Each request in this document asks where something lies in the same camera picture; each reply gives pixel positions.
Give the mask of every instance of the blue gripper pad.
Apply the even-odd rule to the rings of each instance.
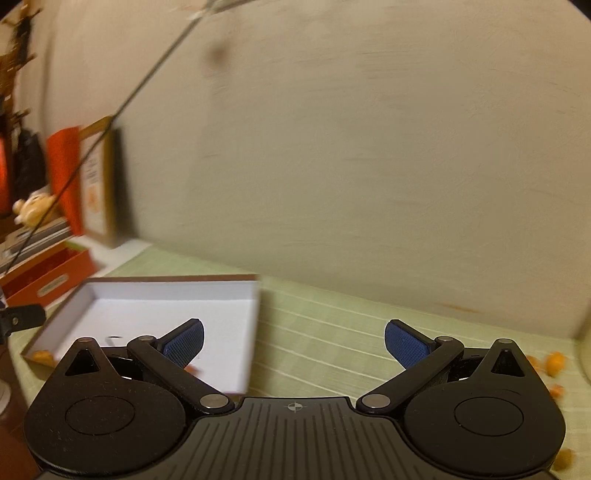
[[[424,339],[421,340],[410,332],[418,334],[418,336]],[[399,320],[388,322],[384,332],[384,341],[386,343],[386,350],[404,368],[411,368],[431,353],[429,345],[433,343],[430,338],[425,337],[422,333],[417,332]]]
[[[185,368],[203,348],[204,331],[199,319],[190,319],[158,340],[160,351],[171,362]]]

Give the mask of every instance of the ribbed black plate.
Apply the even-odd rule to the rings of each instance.
[[[46,473],[40,480],[56,477]],[[128,480],[451,480],[416,456],[392,422],[348,398],[246,398],[197,422],[172,455]],[[550,479],[538,474],[532,480]]]

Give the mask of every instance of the table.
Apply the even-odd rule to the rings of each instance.
[[[125,251],[129,255],[133,253],[126,263],[116,268],[111,268],[114,263],[109,264],[101,273],[125,277],[244,273],[235,267],[167,252],[145,243],[129,245]],[[556,382],[566,389],[560,404],[567,423],[564,446],[575,450],[577,460],[560,478],[589,478],[591,385],[578,368],[573,340],[468,323],[274,277],[262,276],[261,283],[250,394],[348,395],[355,402],[363,393],[402,371],[402,366],[384,348],[384,327],[392,318],[401,319],[432,338],[454,336],[466,346],[487,348],[497,338],[511,338],[525,353],[540,359],[556,350],[569,359]],[[33,333],[33,330],[17,332],[9,339],[12,360],[29,403],[50,373],[45,367],[30,365],[20,357]]]

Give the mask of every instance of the open white box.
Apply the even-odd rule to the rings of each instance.
[[[49,351],[57,362],[80,337],[93,337],[100,346],[125,346],[139,335],[159,338],[198,318],[205,341],[190,365],[213,388],[243,394],[258,306],[255,275],[90,278],[58,307],[22,355],[30,360],[34,352]]]

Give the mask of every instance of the red box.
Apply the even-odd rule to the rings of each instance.
[[[96,272],[86,248],[61,242],[0,278],[7,305],[40,303],[47,307]]]

